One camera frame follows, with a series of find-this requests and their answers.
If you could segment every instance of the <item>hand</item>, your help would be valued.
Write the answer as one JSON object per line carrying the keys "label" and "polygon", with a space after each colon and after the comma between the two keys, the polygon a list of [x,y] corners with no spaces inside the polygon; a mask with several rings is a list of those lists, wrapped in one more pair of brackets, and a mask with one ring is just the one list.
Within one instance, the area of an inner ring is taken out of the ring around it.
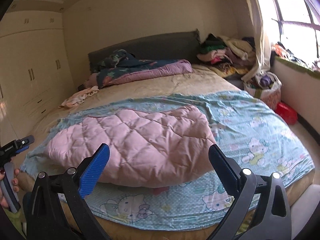
{"label": "hand", "polygon": [[[19,174],[20,170],[19,169],[15,169],[14,170],[14,176],[16,177]],[[3,169],[0,170],[0,181],[4,179],[4,175],[5,175],[5,171]],[[15,192],[19,192],[19,187],[18,187],[18,179],[14,178],[11,183],[13,184],[13,190]],[[7,200],[4,198],[2,191],[0,189],[0,205],[3,208],[9,208],[9,205],[7,203]]]}

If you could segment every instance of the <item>cartoon cat print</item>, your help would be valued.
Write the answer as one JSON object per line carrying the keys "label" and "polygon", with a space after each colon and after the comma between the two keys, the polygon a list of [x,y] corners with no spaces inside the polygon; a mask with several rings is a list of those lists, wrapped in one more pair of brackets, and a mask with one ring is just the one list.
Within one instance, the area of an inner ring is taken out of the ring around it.
{"label": "cartoon cat print", "polygon": [[235,110],[231,106],[225,106],[218,109],[220,116],[230,116]]}
{"label": "cartoon cat print", "polygon": [[233,95],[221,95],[221,96],[219,96],[219,99],[230,101],[230,100],[235,99],[235,96],[233,96]]}
{"label": "cartoon cat print", "polygon": [[124,197],[119,202],[110,199],[100,206],[100,210],[110,217],[134,223],[153,214],[149,207],[150,205],[144,201],[143,194],[140,194]]}
{"label": "cartoon cat print", "polygon": [[296,168],[297,168],[295,166],[296,163],[297,163],[297,160],[294,160],[294,159],[286,160],[285,158],[282,157],[278,160],[279,165],[277,167],[277,170],[281,175],[286,175],[288,178],[291,178],[296,171]]}
{"label": "cartoon cat print", "polygon": [[226,129],[222,123],[213,123],[209,125],[215,139],[220,138],[220,134]]}
{"label": "cartoon cat print", "polygon": [[259,127],[263,124],[263,119],[260,116],[256,116],[253,118],[253,120],[249,123],[251,128]]}
{"label": "cartoon cat print", "polygon": [[269,149],[269,144],[265,140],[252,138],[248,144],[250,152],[242,158],[244,164],[263,166],[265,163],[264,154]]}
{"label": "cartoon cat print", "polygon": [[290,129],[283,130],[280,134],[289,140],[299,141],[298,137]]}
{"label": "cartoon cat print", "polygon": [[180,187],[185,187],[185,186],[189,185],[190,183],[191,183],[191,181],[190,182],[184,182],[182,184],[179,184],[179,186]]}
{"label": "cartoon cat print", "polygon": [[218,189],[211,195],[204,196],[202,200],[205,202],[207,207],[206,211],[220,211],[227,212],[231,206],[234,197],[229,196],[224,189],[223,185],[220,185]]}

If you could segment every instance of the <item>wardrobe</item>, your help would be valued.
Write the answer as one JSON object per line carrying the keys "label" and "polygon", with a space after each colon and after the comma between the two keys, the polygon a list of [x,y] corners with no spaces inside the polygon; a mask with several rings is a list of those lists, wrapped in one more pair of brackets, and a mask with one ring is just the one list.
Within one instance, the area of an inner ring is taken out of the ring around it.
{"label": "wardrobe", "polygon": [[61,13],[5,14],[0,22],[1,145],[27,136],[75,92]]}

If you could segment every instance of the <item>red box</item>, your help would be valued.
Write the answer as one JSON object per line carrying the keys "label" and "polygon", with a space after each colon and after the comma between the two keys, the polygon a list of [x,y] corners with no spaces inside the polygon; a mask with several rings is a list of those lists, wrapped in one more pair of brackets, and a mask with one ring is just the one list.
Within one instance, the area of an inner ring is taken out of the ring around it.
{"label": "red box", "polygon": [[281,116],[288,125],[294,125],[298,120],[297,112],[283,102],[278,103],[275,112]]}

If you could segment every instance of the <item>windowsill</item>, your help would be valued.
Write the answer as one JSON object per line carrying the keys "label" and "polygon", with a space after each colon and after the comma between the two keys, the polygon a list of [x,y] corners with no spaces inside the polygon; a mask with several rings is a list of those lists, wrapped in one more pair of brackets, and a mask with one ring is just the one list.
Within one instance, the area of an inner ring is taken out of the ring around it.
{"label": "windowsill", "polygon": [[279,61],[280,63],[282,63],[283,65],[286,65],[289,68],[292,68],[292,69],[299,71],[299,72],[302,72],[302,73],[307,73],[308,75],[310,75],[313,78],[320,79],[320,72],[318,72],[318,71],[313,71],[312,69],[307,68],[303,65],[300,65],[299,63],[291,61],[287,58],[282,58],[282,57],[276,56],[276,60]]}

